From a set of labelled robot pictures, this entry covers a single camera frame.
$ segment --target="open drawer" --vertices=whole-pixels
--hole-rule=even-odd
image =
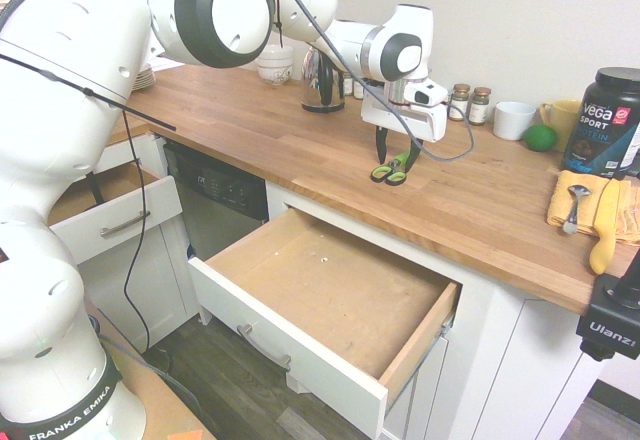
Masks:
[[[147,229],[182,213],[173,177],[143,170]],[[105,203],[96,206],[89,182],[73,183],[49,214],[51,229],[80,264],[138,235],[142,221],[140,176],[133,162],[96,174]]]
[[[370,438],[458,293],[455,282],[295,209],[189,263],[203,307]]]

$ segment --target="protein powder container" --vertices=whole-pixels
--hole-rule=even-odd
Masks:
[[[563,167],[623,179],[640,147],[640,69],[601,68],[589,85]]]

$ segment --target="drawer handle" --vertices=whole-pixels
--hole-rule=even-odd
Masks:
[[[269,352],[266,352],[265,350],[263,350],[262,347],[260,347],[260,345],[258,345],[256,342],[253,341],[253,339],[251,338],[252,331],[253,331],[252,325],[245,325],[244,327],[242,325],[238,325],[238,333],[242,336],[242,338],[244,338],[249,343],[249,345],[251,345],[253,348],[258,350],[258,352],[260,352],[262,355],[267,357],[269,360],[271,360],[273,363],[275,363],[279,367],[284,368],[287,372],[290,372],[291,356],[285,355],[282,360],[278,360]]]
[[[148,217],[149,215],[151,215],[151,212],[147,210],[147,213],[143,213],[140,212],[138,214],[137,217],[132,218],[131,220],[128,220],[120,225],[118,225],[117,227],[113,227],[113,228],[103,228],[102,230],[100,230],[100,236],[102,238],[107,238],[110,237],[111,235],[113,235],[114,233],[118,233],[121,232],[122,230],[124,230],[125,228],[129,228],[131,225],[135,225],[138,222],[141,222],[143,218]]]

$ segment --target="spoon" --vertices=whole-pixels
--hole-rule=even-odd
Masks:
[[[578,231],[578,204],[580,203],[580,199],[582,197],[591,195],[591,190],[582,185],[571,185],[569,187],[569,191],[575,195],[576,199],[573,202],[573,207],[571,208],[571,212],[569,212],[567,220],[562,226],[562,230],[564,231],[564,233],[573,235]]]

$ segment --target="floor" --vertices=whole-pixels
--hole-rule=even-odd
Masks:
[[[203,328],[194,317],[144,356],[195,394],[218,440],[367,439],[315,396],[289,390],[281,369],[215,318]],[[640,425],[587,398],[561,440],[640,440]]]
[[[640,440],[640,425],[587,398],[561,440]]]

